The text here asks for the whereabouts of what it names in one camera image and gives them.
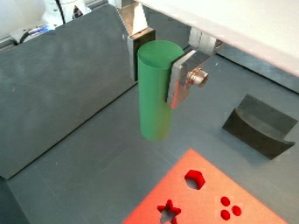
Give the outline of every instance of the metal bracket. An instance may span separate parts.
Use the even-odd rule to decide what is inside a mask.
[[[155,30],[148,27],[144,8],[132,0],[115,0],[114,5],[123,22],[124,38],[130,52],[131,78],[138,81],[136,52],[148,41],[155,40]]]
[[[187,52],[172,63],[172,75],[167,103],[175,109],[190,93],[192,85],[203,87],[208,74],[202,70],[203,64],[222,47],[222,42],[202,31],[191,28],[190,45],[195,50]]]

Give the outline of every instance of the white panel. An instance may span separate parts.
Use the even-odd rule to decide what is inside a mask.
[[[299,76],[299,1],[136,1]]]
[[[0,38],[13,30],[42,20],[43,0],[0,0]]]

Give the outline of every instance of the green cylinder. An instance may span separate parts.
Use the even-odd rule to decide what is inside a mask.
[[[146,139],[163,140],[170,131],[172,109],[166,103],[172,62],[183,49],[172,42],[155,40],[138,50],[140,130]]]

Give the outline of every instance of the cable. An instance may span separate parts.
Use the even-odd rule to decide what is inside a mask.
[[[63,10],[62,10],[62,2],[60,2],[60,0],[55,0],[55,1],[56,1],[58,6],[59,6],[59,9],[60,9],[62,22],[66,24],[66,19],[64,19]]]
[[[22,39],[20,39],[20,43],[22,44],[24,42],[24,40],[31,36],[30,32],[27,32],[23,36],[22,36]]]

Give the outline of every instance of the hexagon hole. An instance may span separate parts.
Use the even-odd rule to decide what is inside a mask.
[[[206,184],[204,177],[202,173],[195,170],[190,170],[188,173],[184,175],[184,180],[191,189],[200,190]]]

